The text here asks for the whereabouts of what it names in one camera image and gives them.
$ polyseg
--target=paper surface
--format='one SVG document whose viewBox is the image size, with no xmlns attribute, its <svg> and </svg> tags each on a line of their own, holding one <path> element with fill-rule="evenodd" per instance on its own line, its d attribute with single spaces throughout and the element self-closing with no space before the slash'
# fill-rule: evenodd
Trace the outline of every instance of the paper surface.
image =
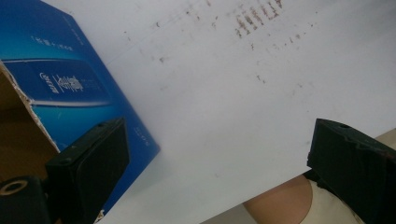
<svg viewBox="0 0 396 224">
<path fill-rule="evenodd" d="M 102 223 L 199 223 L 396 126 L 394 1 L 60 1 L 162 148 Z"/>
</svg>

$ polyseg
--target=blue box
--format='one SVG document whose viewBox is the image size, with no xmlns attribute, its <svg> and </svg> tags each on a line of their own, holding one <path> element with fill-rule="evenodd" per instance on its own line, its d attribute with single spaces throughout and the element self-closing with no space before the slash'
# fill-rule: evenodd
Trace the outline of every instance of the blue box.
<svg viewBox="0 0 396 224">
<path fill-rule="evenodd" d="M 46 3 L 0 1 L 0 60 L 6 80 L 58 151 L 95 124 L 125 117 L 131 162 L 104 205 L 105 214 L 159 147 L 86 36 L 70 15 Z"/>
</svg>

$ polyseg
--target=skin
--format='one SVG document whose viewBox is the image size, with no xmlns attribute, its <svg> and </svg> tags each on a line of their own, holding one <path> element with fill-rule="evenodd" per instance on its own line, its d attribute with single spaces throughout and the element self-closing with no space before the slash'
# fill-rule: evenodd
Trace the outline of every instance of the skin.
<svg viewBox="0 0 396 224">
<path fill-rule="evenodd" d="M 311 207 L 312 188 L 299 175 L 244 203 L 247 211 L 259 224 L 298 224 Z"/>
</svg>

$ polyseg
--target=blue cardboard box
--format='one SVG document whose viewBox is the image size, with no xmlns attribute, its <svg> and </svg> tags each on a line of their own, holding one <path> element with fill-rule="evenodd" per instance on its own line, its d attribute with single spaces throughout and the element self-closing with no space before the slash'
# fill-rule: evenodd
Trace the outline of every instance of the blue cardboard box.
<svg viewBox="0 0 396 224">
<path fill-rule="evenodd" d="M 125 118 L 131 162 L 103 207 L 106 213 L 159 148 L 77 23 L 38 0 L 1 0 L 0 60 L 0 115 L 26 110 L 58 152 L 95 124 Z M 8 140 L 4 127 L 1 141 Z M 12 150 L 0 148 L 3 163 Z M 0 181 L 5 176 L 2 169 Z"/>
</svg>

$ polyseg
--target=screw hole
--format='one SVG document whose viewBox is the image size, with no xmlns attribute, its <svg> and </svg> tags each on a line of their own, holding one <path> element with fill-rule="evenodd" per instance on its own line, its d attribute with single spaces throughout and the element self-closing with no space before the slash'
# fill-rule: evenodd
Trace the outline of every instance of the screw hole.
<svg viewBox="0 0 396 224">
<path fill-rule="evenodd" d="M 26 188 L 27 181 L 26 180 L 16 180 L 13 181 L 0 189 L 0 195 L 7 196 L 21 191 Z"/>
</svg>

